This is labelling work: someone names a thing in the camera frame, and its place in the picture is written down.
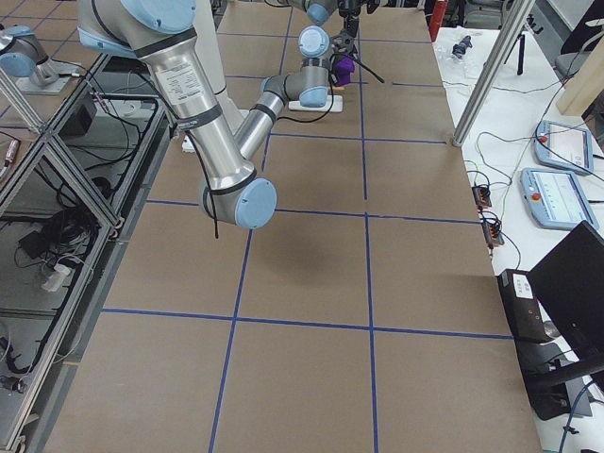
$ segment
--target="chair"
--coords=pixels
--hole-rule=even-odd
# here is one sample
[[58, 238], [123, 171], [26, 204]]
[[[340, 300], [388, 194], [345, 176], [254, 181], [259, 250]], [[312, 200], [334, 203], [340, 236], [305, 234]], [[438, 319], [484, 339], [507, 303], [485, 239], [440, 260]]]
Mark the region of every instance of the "chair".
[[476, 15], [499, 16], [499, 28], [508, 18], [513, 0], [465, 0], [467, 6], [474, 7], [465, 13], [464, 25], [467, 19]]
[[591, 53], [591, 51], [585, 49], [604, 36], [604, 19], [596, 19], [585, 24], [592, 27], [599, 26], [600, 31], [584, 42], [578, 52], [563, 54], [556, 57], [554, 60], [554, 68], [563, 78], [570, 78], [573, 73], [579, 70]]

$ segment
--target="computer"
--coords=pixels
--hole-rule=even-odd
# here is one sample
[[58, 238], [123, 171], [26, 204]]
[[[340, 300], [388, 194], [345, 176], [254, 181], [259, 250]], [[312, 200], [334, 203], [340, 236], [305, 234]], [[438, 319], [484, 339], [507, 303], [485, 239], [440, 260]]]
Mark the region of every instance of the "computer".
[[603, 269], [604, 239], [581, 222], [527, 274], [535, 297], [579, 357], [577, 362], [554, 358], [549, 354], [560, 349], [553, 344], [516, 342], [528, 397], [542, 419], [569, 412], [584, 376], [604, 390]]

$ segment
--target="aluminum pole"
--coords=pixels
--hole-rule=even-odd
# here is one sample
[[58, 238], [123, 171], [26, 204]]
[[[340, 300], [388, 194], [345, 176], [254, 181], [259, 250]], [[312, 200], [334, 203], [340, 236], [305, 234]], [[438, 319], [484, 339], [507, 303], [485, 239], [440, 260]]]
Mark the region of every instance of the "aluminum pole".
[[487, 62], [480, 73], [475, 89], [472, 91], [470, 100], [461, 114], [460, 121], [457, 124], [453, 134], [453, 144], [461, 146], [470, 133], [472, 125], [476, 121], [482, 104], [487, 98], [489, 91], [493, 87], [499, 68], [503, 61], [512, 51], [513, 45], [522, 30], [530, 10], [535, 4], [535, 0], [516, 0], [512, 4], [510, 15], [507, 17], [493, 50], [487, 59]]
[[0, 68], [0, 92], [7, 97], [10, 104], [21, 115], [30, 130], [38, 132], [39, 134], [44, 132], [44, 121], [38, 112], [31, 107], [31, 104], [27, 102], [27, 99], [25, 99], [2, 68]]

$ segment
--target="power adapter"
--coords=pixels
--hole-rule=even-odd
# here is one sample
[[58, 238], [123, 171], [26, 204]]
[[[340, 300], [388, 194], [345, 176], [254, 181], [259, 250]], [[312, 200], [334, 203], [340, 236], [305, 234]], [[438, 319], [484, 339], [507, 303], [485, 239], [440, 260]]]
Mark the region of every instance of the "power adapter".
[[485, 219], [482, 219], [482, 233], [484, 234], [484, 240], [486, 241], [487, 246], [491, 250], [505, 243], [500, 227], [496, 227]]
[[474, 186], [472, 188], [472, 195], [474, 196], [477, 210], [485, 210], [492, 206], [491, 191], [487, 186]]
[[32, 231], [19, 240], [19, 246], [34, 260], [48, 250], [50, 242], [39, 231]]

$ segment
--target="label sticker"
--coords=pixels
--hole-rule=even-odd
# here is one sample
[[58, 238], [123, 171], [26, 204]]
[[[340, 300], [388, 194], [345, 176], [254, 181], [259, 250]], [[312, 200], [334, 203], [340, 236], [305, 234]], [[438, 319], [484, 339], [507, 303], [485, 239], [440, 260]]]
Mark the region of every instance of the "label sticker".
[[182, 63], [175, 68], [158, 72], [156, 77], [168, 96], [168, 101], [175, 106], [204, 94], [201, 80], [190, 63]]
[[516, 297], [521, 299], [531, 299], [532, 289], [530, 288], [530, 283], [527, 280], [527, 276], [522, 276], [520, 274], [513, 275], [513, 288], [516, 291]]

